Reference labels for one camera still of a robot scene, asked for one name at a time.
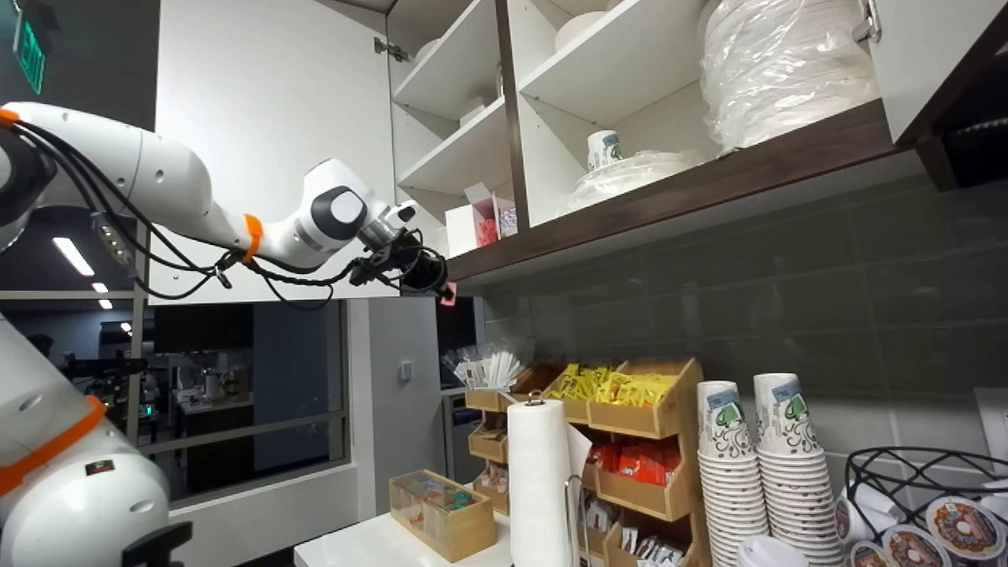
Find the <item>robotic arm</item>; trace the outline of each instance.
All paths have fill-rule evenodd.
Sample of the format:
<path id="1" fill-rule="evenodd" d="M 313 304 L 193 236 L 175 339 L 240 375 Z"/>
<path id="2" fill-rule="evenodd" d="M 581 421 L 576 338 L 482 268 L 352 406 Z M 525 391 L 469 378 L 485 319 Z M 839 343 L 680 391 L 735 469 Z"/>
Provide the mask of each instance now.
<path id="1" fill-rule="evenodd" d="M 120 227 L 120 215 L 162 240 L 156 224 L 221 246 L 221 262 L 198 268 L 163 240 L 175 257 L 153 262 L 198 272 L 201 282 L 226 282 L 223 272 L 247 263 L 268 280 L 332 288 L 349 277 L 449 295 L 445 257 L 407 230 L 413 208 L 376 203 L 337 161 L 301 178 L 292 215 L 261 224 L 213 203 L 206 163 L 183 144 L 67 106 L 0 106 L 0 253 L 15 246 L 35 208 L 55 205 L 90 208 L 103 236 L 128 240 L 147 257 L 153 253 Z M 307 280 L 352 240 L 365 246 L 361 257 L 337 277 Z M 163 471 L 2 314 L 0 362 L 0 563 L 132 567 L 147 548 L 167 560 L 189 526 L 167 526 Z"/>
<path id="2" fill-rule="evenodd" d="M 372 199 L 365 182 L 340 161 L 324 161 L 307 172 L 301 203 L 292 215 L 261 224 L 254 215 L 213 203 L 206 163 L 153 132 L 49 105 L 7 105 L 2 123 L 0 249 L 14 246 L 32 208 L 88 205 L 103 230 L 113 230 L 109 215 L 126 208 L 189 240 L 226 249 L 231 254 L 207 268 L 218 277 L 236 262 L 277 277 L 254 257 L 313 275 L 358 240 L 369 254 L 348 268 L 349 282 L 383 280 L 402 289 L 448 294 L 445 257 L 407 230 L 413 208 Z"/>

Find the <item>stacked paper cups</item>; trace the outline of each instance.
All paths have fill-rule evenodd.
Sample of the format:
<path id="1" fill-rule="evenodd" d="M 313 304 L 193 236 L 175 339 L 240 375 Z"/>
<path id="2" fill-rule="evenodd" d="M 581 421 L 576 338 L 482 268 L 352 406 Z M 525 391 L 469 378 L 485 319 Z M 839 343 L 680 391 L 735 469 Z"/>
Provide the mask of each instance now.
<path id="1" fill-rule="evenodd" d="M 812 567 L 845 563 L 826 455 L 796 375 L 757 375 L 757 414 L 772 534 L 791 542 Z"/>
<path id="2" fill-rule="evenodd" d="M 735 381 L 697 385 L 700 482 L 716 567 L 735 567 L 739 542 L 769 534 L 760 464 Z"/>

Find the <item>paper towel roll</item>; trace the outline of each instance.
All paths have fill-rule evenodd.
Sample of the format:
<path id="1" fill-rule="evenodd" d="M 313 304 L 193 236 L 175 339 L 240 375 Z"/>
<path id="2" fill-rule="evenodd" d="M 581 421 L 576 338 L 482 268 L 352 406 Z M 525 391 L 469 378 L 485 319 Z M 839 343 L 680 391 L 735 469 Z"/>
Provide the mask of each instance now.
<path id="1" fill-rule="evenodd" d="M 506 406 L 509 560 L 569 567 L 563 482 L 569 443 L 562 399 Z"/>

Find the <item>gray tile backsplash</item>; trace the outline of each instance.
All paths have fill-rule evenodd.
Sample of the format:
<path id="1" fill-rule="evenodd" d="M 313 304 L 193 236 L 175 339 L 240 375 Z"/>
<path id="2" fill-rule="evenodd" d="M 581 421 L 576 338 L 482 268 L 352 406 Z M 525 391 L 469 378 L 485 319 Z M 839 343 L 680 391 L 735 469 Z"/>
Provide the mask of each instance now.
<path id="1" fill-rule="evenodd" d="M 987 455 L 973 386 L 1008 386 L 1008 182 L 907 178 L 506 280 L 480 289 L 480 331 L 540 356 L 693 353 L 742 395 L 791 367 L 835 478 L 874 443 Z"/>

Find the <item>white shelf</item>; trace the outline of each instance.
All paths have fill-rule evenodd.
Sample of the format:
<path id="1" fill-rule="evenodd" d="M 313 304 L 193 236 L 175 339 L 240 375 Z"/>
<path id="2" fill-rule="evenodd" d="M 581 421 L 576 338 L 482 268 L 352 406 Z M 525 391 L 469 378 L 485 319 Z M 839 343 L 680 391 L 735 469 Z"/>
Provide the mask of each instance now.
<path id="1" fill-rule="evenodd" d="M 394 91 L 399 106 L 456 121 L 480 94 L 494 94 L 500 76 L 494 0 L 474 0 L 437 48 Z"/>
<path id="2" fill-rule="evenodd" d="M 704 0 L 623 0 L 552 53 L 519 94 L 612 125 L 700 80 Z"/>
<path id="3" fill-rule="evenodd" d="M 474 182 L 485 182 L 490 189 L 509 182 L 506 118 L 500 98 L 399 176 L 402 189 L 448 196 L 463 196 Z"/>

